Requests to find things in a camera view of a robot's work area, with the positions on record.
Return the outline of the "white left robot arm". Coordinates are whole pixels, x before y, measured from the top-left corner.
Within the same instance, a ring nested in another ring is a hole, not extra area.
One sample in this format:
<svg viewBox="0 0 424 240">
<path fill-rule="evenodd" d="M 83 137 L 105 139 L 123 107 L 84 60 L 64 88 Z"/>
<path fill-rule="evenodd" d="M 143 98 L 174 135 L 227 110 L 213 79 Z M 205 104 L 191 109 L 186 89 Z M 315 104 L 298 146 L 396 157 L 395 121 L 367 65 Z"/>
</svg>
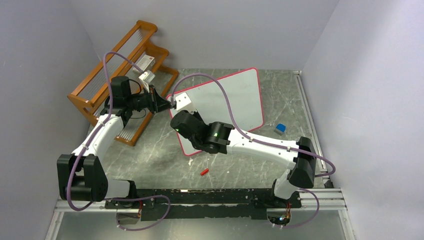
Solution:
<svg viewBox="0 0 424 240">
<path fill-rule="evenodd" d="M 102 160 L 114 139 L 124 129 L 134 111 L 149 110 L 152 114 L 173 108 L 153 85 L 148 90 L 132 93 L 127 76 L 112 78 L 111 96 L 101 111 L 94 129 L 71 154 L 62 154 L 57 162 L 59 195 L 62 200 L 101 202 L 118 198 L 126 208 L 139 200 L 135 183 L 106 176 Z"/>
</svg>

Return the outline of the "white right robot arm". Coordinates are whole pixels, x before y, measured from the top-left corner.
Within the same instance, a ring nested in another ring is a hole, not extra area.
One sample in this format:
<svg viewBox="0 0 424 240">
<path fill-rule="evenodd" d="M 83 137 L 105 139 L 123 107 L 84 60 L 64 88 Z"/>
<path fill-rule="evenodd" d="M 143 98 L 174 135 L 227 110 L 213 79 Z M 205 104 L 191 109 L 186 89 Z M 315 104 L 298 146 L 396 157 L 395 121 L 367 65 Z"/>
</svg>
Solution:
<svg viewBox="0 0 424 240">
<path fill-rule="evenodd" d="M 238 131 L 224 122 L 204 123 L 198 113 L 183 110 L 170 122 L 171 128 L 192 147 L 209 154 L 238 154 L 271 161 L 281 165 L 284 173 L 272 186 L 270 202 L 282 207 L 297 189 L 314 187 L 316 156 L 312 141 L 307 137 L 299 140 L 281 140 Z"/>
</svg>

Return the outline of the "red marker cap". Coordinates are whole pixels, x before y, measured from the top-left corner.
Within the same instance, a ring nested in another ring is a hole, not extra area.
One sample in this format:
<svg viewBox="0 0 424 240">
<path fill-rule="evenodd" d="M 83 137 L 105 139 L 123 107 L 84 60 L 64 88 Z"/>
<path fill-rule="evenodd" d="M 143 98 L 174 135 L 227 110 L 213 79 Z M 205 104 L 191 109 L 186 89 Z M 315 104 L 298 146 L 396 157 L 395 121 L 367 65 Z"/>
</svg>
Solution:
<svg viewBox="0 0 424 240">
<path fill-rule="evenodd" d="M 206 168 L 205 170 L 203 170 L 201 173 L 200 173 L 200 175 L 201 176 L 204 176 L 205 174 L 207 174 L 209 172 L 209 169 L 208 168 Z"/>
</svg>

